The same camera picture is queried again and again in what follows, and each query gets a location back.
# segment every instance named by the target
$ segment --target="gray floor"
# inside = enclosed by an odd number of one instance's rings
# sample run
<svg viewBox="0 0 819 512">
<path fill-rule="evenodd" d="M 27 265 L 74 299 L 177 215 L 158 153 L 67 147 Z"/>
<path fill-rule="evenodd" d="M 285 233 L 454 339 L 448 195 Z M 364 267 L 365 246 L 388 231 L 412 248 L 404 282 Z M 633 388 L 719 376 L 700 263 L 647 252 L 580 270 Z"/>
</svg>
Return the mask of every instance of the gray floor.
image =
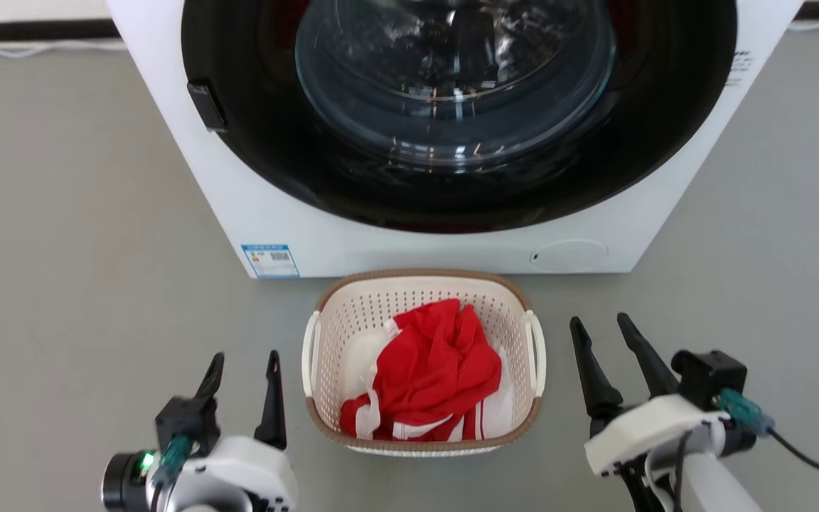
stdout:
<svg viewBox="0 0 819 512">
<path fill-rule="evenodd" d="M 227 352 L 227 433 L 259 419 L 280 350 L 303 509 L 628 510 L 583 457 L 567 323 L 583 318 L 626 399 L 646 397 L 614 315 L 664 358 L 719 348 L 747 393 L 819 457 L 819 32 L 789 35 L 634 273 L 516 279 L 549 338 L 542 417 L 518 443 L 456 460 L 352 454 L 309 421 L 299 341 L 329 281 L 253 282 L 131 59 L 0 59 L 0 510 L 97 511 L 111 453 Z M 819 474 L 772 441 L 729 466 L 766 510 L 819 510 Z"/>
</svg>

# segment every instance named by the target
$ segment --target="plastic basket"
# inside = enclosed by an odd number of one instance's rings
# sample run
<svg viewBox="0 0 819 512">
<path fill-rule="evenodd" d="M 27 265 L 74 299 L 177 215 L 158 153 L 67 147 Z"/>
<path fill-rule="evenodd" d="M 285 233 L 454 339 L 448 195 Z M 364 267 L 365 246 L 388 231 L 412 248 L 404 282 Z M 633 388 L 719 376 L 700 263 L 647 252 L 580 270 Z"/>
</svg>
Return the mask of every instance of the plastic basket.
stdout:
<svg viewBox="0 0 819 512">
<path fill-rule="evenodd" d="M 341 433 L 339 415 L 346 399 L 343 357 L 354 340 L 400 312 L 452 297 L 472 304 L 488 342 L 507 352 L 513 430 L 502 437 L 455 443 L 363 440 Z M 506 279 L 478 272 L 401 270 L 349 276 L 318 301 L 302 346 L 302 386 L 315 425 L 344 447 L 393 457 L 462 456 L 513 443 L 539 415 L 545 369 L 542 327 L 527 299 Z"/>
</svg>

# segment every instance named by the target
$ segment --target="white washing machine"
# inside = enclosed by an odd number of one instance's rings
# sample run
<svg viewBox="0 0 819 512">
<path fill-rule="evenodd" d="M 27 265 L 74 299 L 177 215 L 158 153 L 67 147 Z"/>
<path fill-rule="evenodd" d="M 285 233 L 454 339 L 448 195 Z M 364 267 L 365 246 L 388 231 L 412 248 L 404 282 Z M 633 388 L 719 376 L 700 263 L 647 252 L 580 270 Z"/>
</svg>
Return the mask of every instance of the white washing machine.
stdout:
<svg viewBox="0 0 819 512">
<path fill-rule="evenodd" d="M 800 0 L 111 0 L 253 278 L 630 272 Z"/>
</svg>

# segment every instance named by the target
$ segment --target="green led light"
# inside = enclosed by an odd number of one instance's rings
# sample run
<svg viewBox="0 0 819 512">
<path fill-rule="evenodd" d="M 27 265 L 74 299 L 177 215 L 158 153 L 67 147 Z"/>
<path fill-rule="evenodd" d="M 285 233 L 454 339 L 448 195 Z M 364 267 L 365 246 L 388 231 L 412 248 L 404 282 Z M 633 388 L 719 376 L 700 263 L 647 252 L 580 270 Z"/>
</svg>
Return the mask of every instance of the green led light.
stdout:
<svg viewBox="0 0 819 512">
<path fill-rule="evenodd" d="M 147 470 L 150 469 L 151 464 L 154 463 L 154 454 L 144 454 L 141 457 L 141 473 L 147 473 Z"/>
</svg>

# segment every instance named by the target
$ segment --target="basket handle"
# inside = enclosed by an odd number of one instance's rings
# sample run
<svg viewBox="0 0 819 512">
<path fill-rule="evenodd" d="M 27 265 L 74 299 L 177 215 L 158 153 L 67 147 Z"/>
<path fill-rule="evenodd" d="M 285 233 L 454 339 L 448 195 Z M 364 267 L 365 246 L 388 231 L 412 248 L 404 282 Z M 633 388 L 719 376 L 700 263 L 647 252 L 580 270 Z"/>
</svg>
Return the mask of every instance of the basket handle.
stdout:
<svg viewBox="0 0 819 512">
<path fill-rule="evenodd" d="M 306 398 L 311 398 L 315 387 L 315 333 L 318 330 L 318 317 L 321 311 L 315 311 L 305 326 L 305 337 L 302 338 L 302 391 Z"/>
<path fill-rule="evenodd" d="M 542 396 L 545 390 L 545 337 L 542 335 L 542 324 L 539 323 L 539 318 L 536 314 L 526 311 L 527 314 L 527 330 L 532 333 L 532 345 L 534 350 L 530 351 L 530 368 L 536 366 L 536 396 Z M 536 361 L 533 362 L 533 353 L 535 353 Z"/>
</svg>

